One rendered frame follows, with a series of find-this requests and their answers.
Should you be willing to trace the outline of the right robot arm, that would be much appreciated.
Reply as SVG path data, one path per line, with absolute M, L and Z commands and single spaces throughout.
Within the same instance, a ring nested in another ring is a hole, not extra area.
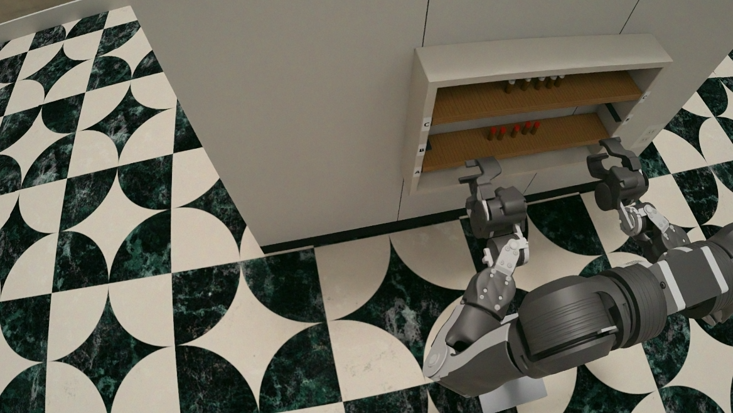
M 636 220 L 634 230 L 627 232 L 623 223 L 620 223 L 620 230 L 632 237 L 638 246 L 643 248 L 643 255 L 650 264 L 697 248 L 701 249 L 721 294 L 678 313 L 690 319 L 702 318 L 711 326 L 715 326 L 718 322 L 724 323 L 732 316 L 733 222 L 722 227 L 707 240 L 690 242 L 688 234 L 678 225 L 670 223 L 653 204 L 639 203 L 624 209 L 632 213 Z M 648 238 L 643 233 L 652 230 L 654 234 L 652 238 Z

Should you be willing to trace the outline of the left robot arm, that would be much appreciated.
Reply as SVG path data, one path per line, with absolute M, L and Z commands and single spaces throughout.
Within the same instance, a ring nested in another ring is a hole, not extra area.
M 467 283 L 461 305 L 437 332 L 425 377 L 476 397 L 517 378 L 548 377 L 650 340 L 663 331 L 667 316 L 685 309 L 665 260 L 635 260 L 597 276 L 542 284 L 525 295 L 518 317 L 501 324 L 516 293 L 512 274 L 529 260 L 522 236 L 487 241 L 488 267 Z

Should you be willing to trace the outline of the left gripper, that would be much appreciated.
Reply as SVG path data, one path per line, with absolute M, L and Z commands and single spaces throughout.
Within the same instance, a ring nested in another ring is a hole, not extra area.
M 514 186 L 506 189 L 498 187 L 494 191 L 490 182 L 502 172 L 496 158 L 475 158 L 465 161 L 465 165 L 479 166 L 481 170 L 481 174 L 458 179 L 460 184 L 469 183 L 472 196 L 466 199 L 465 207 L 474 236 L 488 239 L 511 232 L 524 232 L 527 214 L 525 197 Z

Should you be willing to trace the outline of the beige wall rack case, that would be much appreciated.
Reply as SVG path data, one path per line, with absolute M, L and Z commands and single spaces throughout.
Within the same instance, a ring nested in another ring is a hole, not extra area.
M 651 33 L 586 36 L 546 36 L 514 40 L 479 41 L 415 48 L 400 168 L 409 196 L 450 190 L 458 178 L 480 174 L 479 166 L 450 167 L 420 172 L 424 155 L 416 156 L 419 144 L 427 144 L 429 131 L 423 120 L 432 117 L 437 88 L 521 78 L 554 77 L 576 73 L 627 70 L 643 94 L 653 90 L 673 60 Z M 638 100 L 612 102 L 621 122 L 616 122 L 605 104 L 596 110 L 610 138 L 634 114 Z M 604 146 L 556 149 L 544 153 L 497 160 L 502 172 L 491 181 L 587 164 L 587 156 L 601 154 Z M 418 186 L 418 187 L 417 187 Z

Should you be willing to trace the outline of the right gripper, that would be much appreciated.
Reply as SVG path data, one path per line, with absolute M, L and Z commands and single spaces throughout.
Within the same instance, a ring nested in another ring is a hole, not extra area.
M 592 177 L 604 181 L 595 187 L 595 203 L 604 212 L 617 210 L 621 223 L 628 232 L 634 230 L 636 219 L 632 213 L 626 212 L 624 207 L 636 203 L 643 194 L 646 194 L 649 179 L 645 171 L 641 170 L 641 163 L 636 154 L 623 148 L 620 142 L 620 137 L 601 139 L 599 146 L 604 146 L 609 156 L 621 158 L 623 167 L 612 166 L 609 170 L 604 169 L 601 161 L 603 158 L 608 158 L 607 153 L 590 155 L 586 160 Z

